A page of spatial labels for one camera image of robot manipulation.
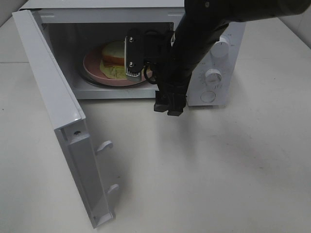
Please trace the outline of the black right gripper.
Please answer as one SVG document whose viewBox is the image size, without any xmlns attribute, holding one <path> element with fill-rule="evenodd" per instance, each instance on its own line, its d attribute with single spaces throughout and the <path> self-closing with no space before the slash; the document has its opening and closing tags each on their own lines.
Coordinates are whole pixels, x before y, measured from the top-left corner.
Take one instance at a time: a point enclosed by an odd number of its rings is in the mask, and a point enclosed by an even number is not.
<svg viewBox="0 0 311 233">
<path fill-rule="evenodd" d="M 186 106 L 190 83 L 190 64 L 179 42 L 171 44 L 173 31 L 144 32 L 144 76 L 158 87 L 155 92 L 155 112 L 180 116 Z"/>
</svg>

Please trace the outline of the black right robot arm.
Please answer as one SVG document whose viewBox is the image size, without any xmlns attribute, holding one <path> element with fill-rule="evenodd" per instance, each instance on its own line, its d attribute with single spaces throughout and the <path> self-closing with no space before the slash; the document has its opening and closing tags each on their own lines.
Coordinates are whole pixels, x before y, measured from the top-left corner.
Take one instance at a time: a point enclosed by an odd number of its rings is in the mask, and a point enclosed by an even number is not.
<svg viewBox="0 0 311 233">
<path fill-rule="evenodd" d="M 186 0 L 174 32 L 144 36 L 145 65 L 156 84 L 154 111 L 179 116 L 193 70 L 231 22 L 248 22 L 303 13 L 309 0 Z"/>
</svg>

